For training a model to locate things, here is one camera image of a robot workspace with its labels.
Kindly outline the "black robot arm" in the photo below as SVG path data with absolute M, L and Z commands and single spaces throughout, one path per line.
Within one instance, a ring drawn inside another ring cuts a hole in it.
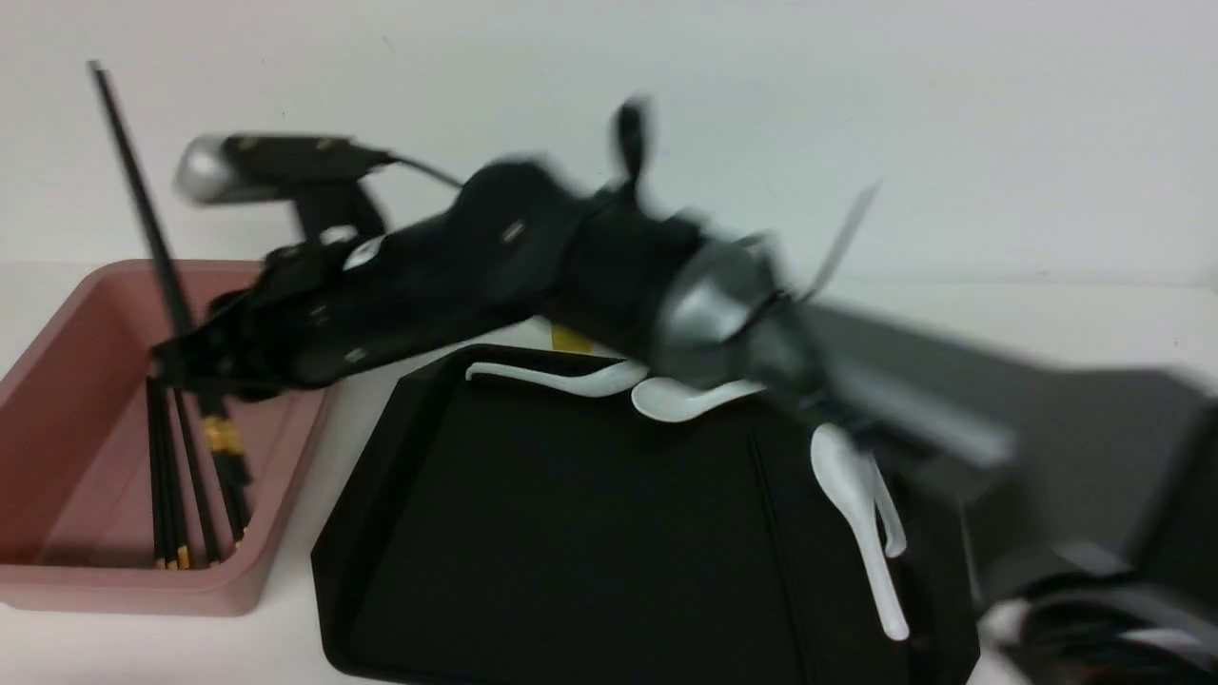
M 1213 385 L 1023 362 L 815 303 L 780 277 L 767 235 L 730 240 L 639 204 L 644 113 L 618 108 L 625 179 L 593 193 L 536 156 L 457 180 L 347 137 L 188 144 L 181 196 L 286 201 L 302 235 L 195 323 L 145 222 L 171 319 L 155 357 L 207 403 L 222 477 L 246 480 L 223 395 L 326 388 L 543 317 L 691 388 L 753 382 L 892 479 L 960 505 L 978 606 L 1026 603 L 1000 647 L 1032 681 L 1216 681 Z

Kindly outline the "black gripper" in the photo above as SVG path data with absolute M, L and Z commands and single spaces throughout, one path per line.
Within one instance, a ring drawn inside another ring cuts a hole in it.
M 270 256 L 248 290 L 151 357 L 171 386 L 261 402 L 465 342 L 540 314 L 590 212 L 544 165 L 496 162 L 414 225 Z

